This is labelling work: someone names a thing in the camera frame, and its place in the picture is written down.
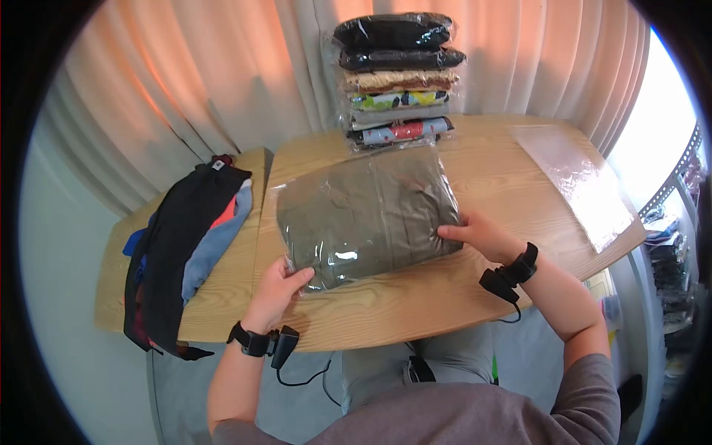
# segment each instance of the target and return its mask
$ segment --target wooden table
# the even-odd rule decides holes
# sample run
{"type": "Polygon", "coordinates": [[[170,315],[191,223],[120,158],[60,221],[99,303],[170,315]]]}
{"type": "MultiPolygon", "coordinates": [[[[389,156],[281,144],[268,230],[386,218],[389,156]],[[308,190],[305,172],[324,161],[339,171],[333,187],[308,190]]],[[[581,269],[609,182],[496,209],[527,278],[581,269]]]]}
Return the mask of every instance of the wooden table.
{"type": "MultiPolygon", "coordinates": [[[[253,287],[255,249],[266,183],[265,163],[272,154],[256,148],[239,155],[236,166],[252,172],[252,210],[210,276],[183,311],[178,340],[224,342],[247,309],[253,287]]],[[[164,194],[117,222],[109,235],[99,272],[94,307],[97,328],[122,332],[124,285],[131,258],[121,253],[129,235],[146,227],[164,194]]]]}
{"type": "MultiPolygon", "coordinates": [[[[595,165],[609,169],[572,125],[519,115],[453,115],[451,119],[457,137],[439,142],[438,149],[461,208],[489,215],[582,281],[644,240],[643,226],[635,217],[612,245],[596,254],[559,191],[508,132],[511,125],[560,125],[595,165]]],[[[276,223],[276,200],[270,198],[269,188],[349,156],[337,130],[280,147],[262,211],[256,277],[285,251],[276,223]]],[[[636,215],[628,198],[622,199],[636,215]]],[[[445,258],[306,295],[289,307],[283,322],[301,333],[297,350],[319,351],[385,345],[494,320],[512,313],[513,306],[478,284],[482,271],[490,266],[479,252],[466,247],[445,258]]],[[[531,305],[518,291],[523,296],[520,307],[531,305]]]]}

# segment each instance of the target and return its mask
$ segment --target hand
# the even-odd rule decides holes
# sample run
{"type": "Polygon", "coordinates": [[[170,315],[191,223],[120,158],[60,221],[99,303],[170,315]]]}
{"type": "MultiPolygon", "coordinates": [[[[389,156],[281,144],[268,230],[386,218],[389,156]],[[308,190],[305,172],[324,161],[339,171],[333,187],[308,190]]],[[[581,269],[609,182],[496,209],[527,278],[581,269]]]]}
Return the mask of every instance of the hand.
{"type": "Polygon", "coordinates": [[[488,261],[505,266],[512,264],[527,250],[527,243],[477,211],[461,212],[460,219],[464,226],[440,226],[438,235],[463,241],[480,251],[488,261]]]}
{"type": "Polygon", "coordinates": [[[257,291],[240,321],[242,328],[256,334],[266,334],[274,329],[294,294],[313,276],[314,269],[311,267],[290,276],[287,258],[281,256],[262,273],[257,291]]]}

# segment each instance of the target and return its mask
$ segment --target black cable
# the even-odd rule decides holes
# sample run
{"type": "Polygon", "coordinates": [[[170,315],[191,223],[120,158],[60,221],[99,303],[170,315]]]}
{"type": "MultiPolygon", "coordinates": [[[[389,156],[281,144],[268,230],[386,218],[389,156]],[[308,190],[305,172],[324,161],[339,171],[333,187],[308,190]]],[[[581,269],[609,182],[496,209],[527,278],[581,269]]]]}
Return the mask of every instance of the black cable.
{"type": "Polygon", "coordinates": [[[300,386],[303,386],[303,385],[305,385],[305,384],[310,384],[311,381],[314,380],[318,375],[321,375],[321,374],[327,372],[327,371],[329,370],[329,365],[330,365],[330,364],[331,364],[331,360],[329,360],[329,362],[326,364],[326,368],[324,368],[323,370],[321,370],[321,371],[317,372],[316,374],[314,374],[313,376],[311,376],[311,378],[310,378],[309,380],[307,380],[306,382],[301,382],[301,383],[285,383],[285,382],[282,382],[282,379],[279,377],[279,370],[277,370],[277,381],[280,382],[281,384],[283,384],[283,385],[286,386],[286,387],[300,387],[300,386]]]}
{"type": "Polygon", "coordinates": [[[522,311],[519,310],[519,306],[517,306],[517,303],[512,303],[512,304],[514,305],[514,308],[517,310],[517,319],[516,320],[502,320],[501,318],[498,318],[497,321],[501,321],[502,323],[516,323],[522,319],[522,311]]]}
{"type": "MultiPolygon", "coordinates": [[[[329,369],[329,363],[326,364],[326,369],[329,369]]],[[[336,403],[336,405],[341,408],[341,403],[334,400],[334,398],[331,397],[331,394],[329,394],[329,391],[327,391],[326,389],[326,372],[324,372],[324,374],[322,374],[321,376],[321,387],[324,389],[324,394],[326,394],[326,397],[329,397],[329,400],[336,403]]]]}
{"type": "Polygon", "coordinates": [[[319,371],[319,372],[317,372],[317,373],[314,374],[313,376],[311,376],[311,378],[310,378],[309,380],[307,380],[306,382],[301,382],[301,383],[285,383],[285,382],[282,382],[282,378],[281,378],[280,375],[279,375],[279,369],[277,369],[277,381],[280,382],[281,384],[283,384],[283,385],[286,386],[286,387],[300,387],[300,386],[303,386],[303,385],[305,385],[305,384],[311,383],[312,380],[314,380],[319,374],[321,374],[321,375],[322,375],[322,377],[321,377],[321,387],[324,389],[324,394],[326,394],[326,397],[329,397],[329,400],[331,400],[331,401],[334,402],[336,405],[338,405],[339,407],[341,407],[341,404],[340,404],[339,402],[337,402],[333,397],[331,397],[331,394],[329,394],[329,391],[326,389],[326,372],[329,370],[329,366],[331,366],[331,357],[333,357],[333,356],[334,356],[334,352],[332,352],[332,353],[331,353],[331,356],[329,356],[329,361],[326,362],[326,366],[324,367],[324,369],[321,370],[321,371],[319,371]]]}

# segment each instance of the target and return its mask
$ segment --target orange fabric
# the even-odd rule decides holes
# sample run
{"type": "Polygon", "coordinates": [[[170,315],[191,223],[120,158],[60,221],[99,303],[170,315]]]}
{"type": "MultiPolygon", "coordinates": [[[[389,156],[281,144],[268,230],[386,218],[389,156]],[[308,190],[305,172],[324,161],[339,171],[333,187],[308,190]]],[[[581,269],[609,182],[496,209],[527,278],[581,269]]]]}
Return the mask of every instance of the orange fabric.
{"type": "Polygon", "coordinates": [[[235,216],[235,197],[232,197],[230,199],[230,202],[227,203],[227,207],[225,207],[225,211],[222,212],[220,216],[218,216],[218,219],[213,221],[213,224],[210,226],[212,229],[213,227],[217,227],[220,224],[224,223],[225,221],[233,218],[235,216]]]}

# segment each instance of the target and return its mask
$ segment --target white curtain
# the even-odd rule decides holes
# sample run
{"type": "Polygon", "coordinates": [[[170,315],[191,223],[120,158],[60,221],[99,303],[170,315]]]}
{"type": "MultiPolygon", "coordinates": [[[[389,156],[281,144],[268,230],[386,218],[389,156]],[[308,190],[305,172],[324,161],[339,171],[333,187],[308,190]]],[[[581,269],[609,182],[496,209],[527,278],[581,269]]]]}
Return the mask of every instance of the white curtain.
{"type": "Polygon", "coordinates": [[[367,14],[459,25],[454,112],[568,119],[606,155],[635,102],[649,27],[625,0],[107,0],[71,48],[36,131],[129,214],[213,154],[335,125],[320,33],[367,14]]]}

